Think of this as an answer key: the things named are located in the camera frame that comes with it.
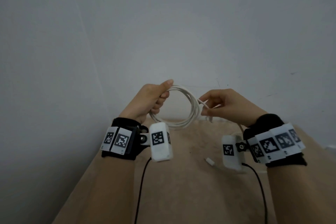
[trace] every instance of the white tag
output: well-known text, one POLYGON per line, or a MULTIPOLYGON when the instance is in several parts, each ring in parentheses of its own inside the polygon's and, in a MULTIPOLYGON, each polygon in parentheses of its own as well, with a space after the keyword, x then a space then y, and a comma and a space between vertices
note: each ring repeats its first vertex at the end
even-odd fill
POLYGON ((222 159, 223 165, 230 169, 240 171, 242 169, 242 162, 245 162, 245 156, 243 152, 238 152, 236 143, 240 143, 236 136, 224 135, 222 137, 222 159))
POLYGON ((270 163, 271 161, 266 157, 266 153, 259 144, 258 140, 255 137, 252 137, 247 140, 251 150, 250 152, 255 156, 257 159, 258 163, 266 164, 270 163))
POLYGON ((281 126, 269 130, 275 138, 278 145, 286 156, 300 153, 300 148, 295 144, 295 141, 290 137, 288 130, 281 126))
POLYGON ((261 145, 264 153, 270 161, 285 158, 285 153, 281 150, 279 143, 273 137, 270 131, 255 136, 261 145))
POLYGON ((154 123, 149 127, 150 151, 155 162, 173 158, 169 128, 164 122, 154 123))
POLYGON ((119 128, 111 152, 124 155, 131 135, 132 131, 124 128, 119 128))
POLYGON ((107 132, 105 134, 103 143, 101 145, 101 150, 103 151, 110 151, 111 144, 113 143, 113 138, 115 137, 115 133, 117 131, 118 127, 109 127, 107 129, 107 132))
POLYGON ((295 142, 297 147, 300 148, 300 150, 303 150, 304 148, 306 148, 306 146, 303 144, 303 142, 301 141, 299 136, 296 134, 296 131, 295 131, 294 127, 292 126, 292 124, 287 123, 287 124, 282 125, 282 127, 284 127, 285 130, 287 130, 289 132, 289 136, 295 142))

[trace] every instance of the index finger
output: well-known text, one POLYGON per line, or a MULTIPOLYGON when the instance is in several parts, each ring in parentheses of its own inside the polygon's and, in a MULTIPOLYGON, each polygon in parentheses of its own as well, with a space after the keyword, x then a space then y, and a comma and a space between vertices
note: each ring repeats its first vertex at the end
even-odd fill
POLYGON ((226 95, 227 90, 209 90, 203 96, 199 98, 201 101, 206 101, 210 98, 223 98, 226 95))

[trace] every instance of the black wire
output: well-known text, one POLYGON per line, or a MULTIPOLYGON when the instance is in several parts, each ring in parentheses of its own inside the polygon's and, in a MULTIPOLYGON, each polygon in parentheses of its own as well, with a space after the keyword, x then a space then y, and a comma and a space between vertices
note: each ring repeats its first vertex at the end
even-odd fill
POLYGON ((254 173, 257 176, 257 178, 258 178, 258 182, 259 182, 261 193, 262 193, 262 199, 264 201, 264 207, 265 207, 265 224, 267 224, 267 204, 266 204, 266 198, 265 198, 265 193, 264 193, 263 185, 261 184, 259 176, 258 176, 257 172, 253 169, 253 167, 251 167, 250 165, 245 164, 245 163, 242 163, 242 165, 251 168, 254 171, 254 173))
POLYGON ((142 173, 142 177, 141 177, 141 184, 140 184, 140 191, 139 191, 139 197, 138 197, 138 205, 136 206, 136 212, 135 212, 135 220, 134 220, 134 224, 137 224, 137 219, 138 219, 138 213, 139 213, 139 205, 140 205, 140 197, 141 197, 141 189, 142 189, 142 183, 144 182, 144 176, 145 176, 145 171, 147 168, 147 165, 149 163, 149 161, 152 158, 149 158, 149 160, 147 161, 145 168, 143 169, 143 173, 142 173))

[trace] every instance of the black wristband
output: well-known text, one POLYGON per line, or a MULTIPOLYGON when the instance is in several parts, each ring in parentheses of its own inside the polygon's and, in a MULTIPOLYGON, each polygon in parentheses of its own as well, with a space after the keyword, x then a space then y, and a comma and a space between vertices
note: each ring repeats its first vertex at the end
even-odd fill
MULTIPOLYGON (((284 122, 280 119, 279 116, 275 114, 264 114, 260 116, 256 123, 251 125, 244 131, 243 137, 244 140, 248 140, 255 135, 264 133, 272 128, 280 127, 284 124, 284 122)), ((286 158, 278 159, 276 161, 272 161, 271 163, 267 163, 267 167, 279 167, 279 166, 288 166, 288 165, 307 165, 307 162, 303 158, 303 153, 293 154, 286 158)))
POLYGON ((148 147, 148 146, 140 144, 141 143, 140 133, 142 133, 142 130, 146 130, 146 133, 148 133, 148 128, 146 126, 142 126, 136 120, 127 119, 127 118, 115 118, 111 126, 131 130, 132 135, 129 139, 128 146, 126 148, 124 155, 117 154, 117 153, 110 152, 110 151, 102 151, 101 156, 103 158, 108 156, 108 157, 114 157, 114 158, 135 160, 137 155, 139 155, 145 148, 148 147))

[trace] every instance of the white cable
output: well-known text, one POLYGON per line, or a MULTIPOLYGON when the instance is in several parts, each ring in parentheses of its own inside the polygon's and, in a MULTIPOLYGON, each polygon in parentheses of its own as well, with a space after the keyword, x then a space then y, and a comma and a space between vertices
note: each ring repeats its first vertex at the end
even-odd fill
POLYGON ((150 112, 149 115, 151 116, 151 118, 155 122, 165 122, 168 125, 168 127, 170 127, 171 129, 175 129, 175 130, 183 129, 183 128, 186 128, 187 126, 189 126, 195 119, 197 119, 201 115, 202 108, 200 107, 200 104, 204 105, 205 108, 208 108, 206 103, 197 99, 189 90, 187 90, 186 88, 184 88, 182 86, 173 85, 167 91, 171 91, 171 90, 178 90, 178 91, 182 92, 187 97, 187 99, 189 100, 189 102, 191 104, 190 114, 187 117, 187 119, 185 119, 183 121, 169 122, 169 121, 162 120, 161 118, 158 118, 155 114, 150 112))

